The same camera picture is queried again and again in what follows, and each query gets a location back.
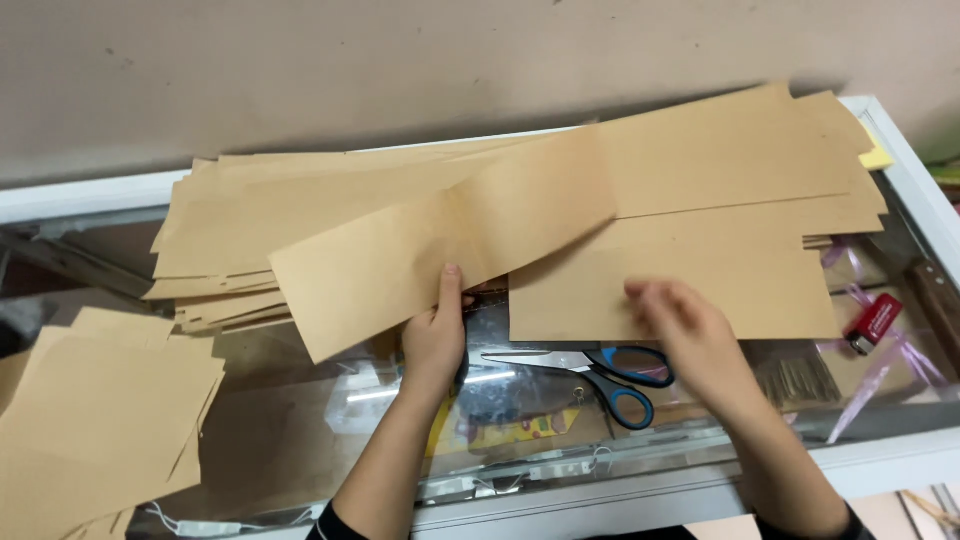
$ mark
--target person's right hand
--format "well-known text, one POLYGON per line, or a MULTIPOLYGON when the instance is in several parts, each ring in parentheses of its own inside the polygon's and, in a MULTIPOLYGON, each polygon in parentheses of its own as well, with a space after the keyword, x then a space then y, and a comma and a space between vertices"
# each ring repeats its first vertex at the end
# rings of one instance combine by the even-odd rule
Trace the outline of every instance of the person's right hand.
POLYGON ((637 322, 649 325, 690 392, 716 416, 767 403, 723 312, 683 282, 627 280, 637 322))

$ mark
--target knife handle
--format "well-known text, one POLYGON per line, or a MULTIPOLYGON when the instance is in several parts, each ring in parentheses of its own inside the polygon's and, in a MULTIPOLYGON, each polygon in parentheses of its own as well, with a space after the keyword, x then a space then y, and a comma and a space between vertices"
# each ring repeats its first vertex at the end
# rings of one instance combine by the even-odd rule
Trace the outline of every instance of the knife handle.
POLYGON ((960 374, 960 294, 940 264, 919 259, 904 272, 937 341, 960 374))

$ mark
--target scissors blade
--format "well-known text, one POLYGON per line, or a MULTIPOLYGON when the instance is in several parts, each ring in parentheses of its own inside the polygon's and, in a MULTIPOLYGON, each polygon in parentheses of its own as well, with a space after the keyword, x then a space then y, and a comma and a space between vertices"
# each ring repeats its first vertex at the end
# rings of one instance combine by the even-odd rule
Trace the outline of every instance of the scissors blade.
POLYGON ((582 371, 592 362, 587 355, 578 352, 567 351, 513 351, 510 353, 483 353, 480 355, 485 360, 494 362, 506 362, 510 364, 520 364, 525 366, 552 367, 557 369, 568 369, 571 371, 582 371))

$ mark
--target scissors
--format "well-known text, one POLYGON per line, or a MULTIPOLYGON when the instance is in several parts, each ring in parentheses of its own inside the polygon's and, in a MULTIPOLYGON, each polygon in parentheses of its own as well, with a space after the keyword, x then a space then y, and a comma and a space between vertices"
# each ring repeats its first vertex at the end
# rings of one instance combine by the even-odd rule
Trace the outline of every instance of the scissors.
POLYGON ((551 351, 510 351, 509 353, 483 353, 480 357, 495 362, 521 364, 528 366, 565 369, 576 372, 584 377, 603 396, 607 409, 613 415, 616 423, 628 430, 645 430, 654 421, 654 406, 643 392, 612 379, 616 376, 633 384, 648 388, 666 388, 673 384, 674 374, 664 353, 646 347, 608 347, 607 349, 582 352, 551 352, 551 351), (665 379, 656 379, 643 373, 623 371, 613 366, 613 355, 617 353, 640 353, 652 356, 663 364, 660 369, 666 369, 665 379), (630 396, 643 405, 646 416, 635 424, 620 412, 616 400, 620 396, 630 396))

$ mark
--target black sleeve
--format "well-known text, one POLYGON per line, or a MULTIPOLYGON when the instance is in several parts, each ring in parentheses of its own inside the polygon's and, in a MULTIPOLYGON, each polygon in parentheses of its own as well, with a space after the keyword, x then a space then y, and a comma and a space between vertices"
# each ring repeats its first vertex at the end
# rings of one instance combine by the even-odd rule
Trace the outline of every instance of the black sleeve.
MULTIPOLYGON (((847 529, 840 533, 838 536, 833 536, 830 538, 821 538, 817 540, 876 540, 874 536, 863 527, 863 522, 860 521, 860 518, 856 516, 856 513, 847 505, 847 512, 850 514, 850 524, 847 525, 847 529)), ((812 540, 809 538, 802 538, 800 536, 794 536, 793 534, 788 534, 774 528, 774 526, 763 521, 760 516, 756 516, 756 526, 760 529, 760 536, 763 540, 812 540)))
POLYGON ((330 501, 324 508, 324 513, 320 515, 320 519, 313 524, 306 540, 367 540, 367 538, 340 521, 340 517, 333 510, 333 501, 330 501))

